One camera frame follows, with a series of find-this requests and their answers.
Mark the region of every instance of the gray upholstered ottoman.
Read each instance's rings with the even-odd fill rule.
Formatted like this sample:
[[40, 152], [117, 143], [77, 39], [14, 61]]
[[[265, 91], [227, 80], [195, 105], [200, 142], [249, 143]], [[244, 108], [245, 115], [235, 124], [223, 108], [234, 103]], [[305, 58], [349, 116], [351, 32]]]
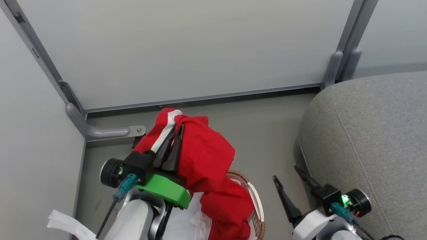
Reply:
[[427, 239], [427, 72], [355, 79], [310, 103], [299, 142], [312, 176], [364, 191], [361, 223], [380, 239]]

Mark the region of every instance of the green bracket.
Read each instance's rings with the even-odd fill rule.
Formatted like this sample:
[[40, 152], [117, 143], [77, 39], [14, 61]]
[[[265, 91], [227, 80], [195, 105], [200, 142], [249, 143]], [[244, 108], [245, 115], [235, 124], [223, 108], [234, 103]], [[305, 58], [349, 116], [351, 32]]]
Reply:
[[166, 177], [154, 174], [145, 186], [136, 185], [139, 190], [150, 192], [177, 207], [188, 208], [191, 196], [185, 188]]

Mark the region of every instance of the wicker basket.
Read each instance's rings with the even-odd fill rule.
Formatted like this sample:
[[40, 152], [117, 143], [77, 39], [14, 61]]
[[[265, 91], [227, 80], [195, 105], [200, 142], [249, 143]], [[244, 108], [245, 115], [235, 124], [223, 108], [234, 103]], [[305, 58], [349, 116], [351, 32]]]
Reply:
[[257, 240], [262, 240], [266, 226], [264, 223], [264, 211], [261, 205], [260, 196], [258, 195], [255, 187], [249, 182], [245, 175], [241, 174], [240, 172], [230, 170], [227, 173], [227, 177], [242, 185], [251, 195], [252, 202], [254, 203], [254, 210], [251, 214], [251, 220], [253, 222], [253, 228], [255, 230]]

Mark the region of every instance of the basket handle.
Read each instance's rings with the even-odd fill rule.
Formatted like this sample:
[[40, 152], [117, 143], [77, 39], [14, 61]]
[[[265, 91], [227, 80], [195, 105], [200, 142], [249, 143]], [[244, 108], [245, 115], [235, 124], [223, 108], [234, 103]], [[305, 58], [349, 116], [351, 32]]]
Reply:
[[260, 196], [258, 195], [257, 190], [252, 185], [252, 183], [248, 182], [249, 186], [249, 194], [251, 195], [252, 201], [254, 202], [255, 212], [257, 213], [258, 219], [264, 222], [264, 210], [263, 205], [261, 204]]

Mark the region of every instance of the red cloth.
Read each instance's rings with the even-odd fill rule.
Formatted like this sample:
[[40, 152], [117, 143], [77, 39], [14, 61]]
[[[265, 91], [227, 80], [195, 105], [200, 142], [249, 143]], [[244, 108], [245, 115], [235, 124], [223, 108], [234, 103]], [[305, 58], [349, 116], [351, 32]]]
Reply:
[[189, 117], [165, 108], [134, 151], [157, 151], [175, 121], [176, 131], [184, 124], [178, 176], [186, 180], [186, 188], [191, 193], [204, 192], [200, 203], [202, 212], [212, 220], [209, 240], [248, 239], [252, 199], [242, 186], [225, 176], [234, 159], [234, 148], [220, 133], [208, 127], [208, 117]]

